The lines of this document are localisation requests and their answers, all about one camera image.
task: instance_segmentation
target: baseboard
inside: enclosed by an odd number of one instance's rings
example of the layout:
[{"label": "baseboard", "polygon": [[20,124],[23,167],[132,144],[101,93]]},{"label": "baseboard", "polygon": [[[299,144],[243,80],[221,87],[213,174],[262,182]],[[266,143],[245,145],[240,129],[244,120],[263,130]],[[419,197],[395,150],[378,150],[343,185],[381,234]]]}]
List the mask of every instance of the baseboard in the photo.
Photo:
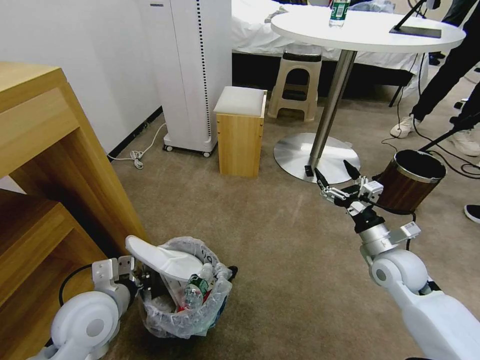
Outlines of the baseboard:
[{"label": "baseboard", "polygon": [[164,110],[160,106],[149,117],[147,117],[144,122],[142,122],[139,126],[137,126],[136,129],[130,133],[130,135],[128,135],[125,139],[121,141],[121,143],[119,143],[112,151],[110,151],[108,155],[110,155],[113,158],[116,158],[122,152],[122,150],[125,149],[128,146],[128,144],[130,144],[132,140],[135,139],[137,135],[140,134],[147,127],[148,124],[150,124],[153,120],[158,118],[159,115],[163,112]]}]

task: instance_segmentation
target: white bedsheet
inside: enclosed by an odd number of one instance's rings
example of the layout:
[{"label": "white bedsheet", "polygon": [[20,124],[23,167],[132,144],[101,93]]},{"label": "white bedsheet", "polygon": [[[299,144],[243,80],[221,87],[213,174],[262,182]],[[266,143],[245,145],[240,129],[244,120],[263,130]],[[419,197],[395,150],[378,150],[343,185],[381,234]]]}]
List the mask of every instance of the white bedsheet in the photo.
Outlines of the white bedsheet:
[{"label": "white bedsheet", "polygon": [[[302,44],[287,37],[280,36],[272,31],[265,18],[277,11],[280,6],[289,12],[329,11],[327,8],[310,5],[280,4],[272,0],[231,0],[233,50],[247,54],[261,54],[280,56],[289,44]],[[328,60],[338,60],[340,49],[316,46],[319,54]],[[359,51],[355,62],[388,69],[410,70],[416,54],[414,53],[386,53]],[[405,87],[403,95],[409,95],[417,88],[418,75],[422,54],[417,56],[410,72],[413,77]],[[421,70],[421,84],[425,85],[428,78],[428,56],[425,55]]]}]

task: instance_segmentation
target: microphone stand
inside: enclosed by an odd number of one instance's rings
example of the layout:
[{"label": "microphone stand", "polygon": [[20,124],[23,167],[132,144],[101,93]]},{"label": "microphone stand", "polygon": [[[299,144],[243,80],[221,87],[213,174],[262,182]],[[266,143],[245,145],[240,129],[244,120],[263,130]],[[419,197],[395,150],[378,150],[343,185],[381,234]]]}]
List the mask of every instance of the microphone stand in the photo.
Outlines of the microphone stand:
[{"label": "microphone stand", "polygon": [[413,13],[417,12],[422,5],[427,2],[427,0],[419,0],[414,7],[411,8],[409,12],[400,20],[400,22],[395,25],[391,30],[391,34],[403,34],[403,35],[413,35],[413,36],[420,36],[425,38],[435,38],[440,39],[442,37],[442,30],[440,29],[432,29],[426,27],[414,27],[414,26],[403,26],[404,23],[407,21],[409,17],[413,15]]},{"label": "microphone stand", "polygon": [[429,142],[424,147],[418,149],[418,151],[425,152],[426,150],[430,149],[432,146],[437,145],[442,140],[445,140],[449,136],[452,136],[453,134],[455,134],[459,131],[472,129],[479,122],[480,122],[480,115],[478,115],[478,114],[475,115],[475,116],[469,115],[466,118],[464,118],[463,120],[460,120],[456,124],[454,124],[453,128],[450,131],[447,131],[443,135],[437,137],[432,142]]}]

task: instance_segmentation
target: bottle label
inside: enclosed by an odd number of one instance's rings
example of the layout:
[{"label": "bottle label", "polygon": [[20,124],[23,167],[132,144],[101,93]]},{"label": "bottle label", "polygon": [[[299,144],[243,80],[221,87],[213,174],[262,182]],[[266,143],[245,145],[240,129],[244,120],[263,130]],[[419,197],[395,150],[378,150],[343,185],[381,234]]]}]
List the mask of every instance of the bottle label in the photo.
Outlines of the bottle label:
[{"label": "bottle label", "polygon": [[205,279],[202,279],[197,274],[193,274],[192,276],[190,276],[188,283],[195,285],[197,288],[199,288],[203,296],[205,296],[209,289],[209,284],[205,281]]},{"label": "bottle label", "polygon": [[331,7],[331,20],[345,20],[347,16],[348,3],[334,1]]}]

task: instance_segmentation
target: white table top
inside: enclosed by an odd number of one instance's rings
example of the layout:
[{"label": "white table top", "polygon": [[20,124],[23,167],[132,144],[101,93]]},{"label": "white table top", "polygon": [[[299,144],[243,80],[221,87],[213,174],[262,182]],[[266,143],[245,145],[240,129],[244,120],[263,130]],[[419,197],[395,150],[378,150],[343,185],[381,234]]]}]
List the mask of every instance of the white table top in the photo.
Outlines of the white table top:
[{"label": "white table top", "polygon": [[410,17],[404,25],[441,29],[441,38],[430,38],[389,31],[404,15],[349,10],[343,27],[329,27],[331,10],[321,6],[302,6],[304,10],[277,15],[271,29],[279,35],[311,45],[342,50],[376,53],[429,53],[448,51],[460,45],[463,30],[438,21]]}]

